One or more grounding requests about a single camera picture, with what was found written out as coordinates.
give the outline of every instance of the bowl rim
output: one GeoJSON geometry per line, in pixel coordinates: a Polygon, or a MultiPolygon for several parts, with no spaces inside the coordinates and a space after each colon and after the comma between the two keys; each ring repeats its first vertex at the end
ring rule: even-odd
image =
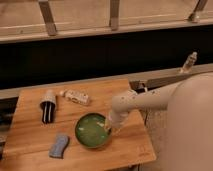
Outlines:
{"type": "Polygon", "coordinates": [[[83,145],[84,147],[86,147],[86,148],[90,148],[90,149],[93,149],[93,148],[99,148],[99,147],[102,147],[103,145],[105,145],[109,140],[110,140],[110,138],[111,138],[111,133],[112,133],[112,131],[111,131],[111,129],[109,130],[109,133],[108,133],[108,138],[106,139],[106,141],[104,141],[102,144],[100,144],[100,145],[97,145],[97,146],[87,146],[86,144],[84,144],[84,143],[82,143],[82,141],[79,139],[79,137],[78,137],[78,134],[77,134],[77,132],[78,132],[78,125],[79,125],[79,123],[80,123],[80,121],[82,121],[85,117],[88,117],[88,116],[90,116],[90,115],[98,115],[98,116],[101,116],[101,117],[103,117],[104,119],[106,118],[104,115],[102,115],[102,114],[100,114],[100,113],[96,113],[96,112],[90,112],[90,113],[87,113],[87,114],[85,114],[85,115],[83,115],[82,117],[80,117],[79,119],[78,119],[78,121],[77,121],[77,123],[76,123],[76,125],[75,125],[75,137],[76,137],[76,139],[78,140],[78,142],[81,144],[81,145],[83,145]]]}

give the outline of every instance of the gray sponge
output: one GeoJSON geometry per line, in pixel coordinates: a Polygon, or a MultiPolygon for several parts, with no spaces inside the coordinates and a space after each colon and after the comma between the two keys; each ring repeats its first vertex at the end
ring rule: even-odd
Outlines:
{"type": "Polygon", "coordinates": [[[49,151],[49,156],[53,158],[63,159],[63,153],[67,145],[69,144],[70,138],[64,134],[58,134],[56,136],[56,142],[53,144],[49,151]]]}

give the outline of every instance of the wooden table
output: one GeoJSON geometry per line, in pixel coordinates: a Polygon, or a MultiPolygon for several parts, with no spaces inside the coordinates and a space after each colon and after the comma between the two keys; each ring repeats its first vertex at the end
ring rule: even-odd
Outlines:
{"type": "Polygon", "coordinates": [[[82,84],[27,89],[20,93],[13,122],[6,140],[0,170],[62,171],[109,170],[155,160],[155,153],[138,110],[133,110],[121,131],[104,148],[89,150],[75,138],[77,120],[90,112],[106,115],[112,96],[130,89],[128,80],[107,80],[82,84]],[[57,96],[55,122],[43,124],[39,103],[47,89],[56,94],[73,89],[90,95],[90,106],[82,106],[57,96]],[[64,159],[48,156],[56,134],[65,133],[71,143],[64,159]]]}

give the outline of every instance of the green bowl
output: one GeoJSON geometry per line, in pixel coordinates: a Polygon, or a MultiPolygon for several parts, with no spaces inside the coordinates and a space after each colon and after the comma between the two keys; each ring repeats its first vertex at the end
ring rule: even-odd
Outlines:
{"type": "Polygon", "coordinates": [[[88,113],[81,117],[75,127],[75,136],[87,148],[98,148],[108,142],[111,130],[104,130],[105,116],[88,113]]]}

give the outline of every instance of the small bottle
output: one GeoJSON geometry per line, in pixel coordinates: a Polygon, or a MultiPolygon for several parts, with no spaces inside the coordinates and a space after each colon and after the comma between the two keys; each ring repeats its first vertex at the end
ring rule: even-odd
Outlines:
{"type": "Polygon", "coordinates": [[[186,62],[183,64],[183,67],[180,70],[180,74],[189,73],[189,71],[191,70],[192,66],[195,64],[196,61],[197,61],[197,52],[193,52],[188,56],[186,62]]]}

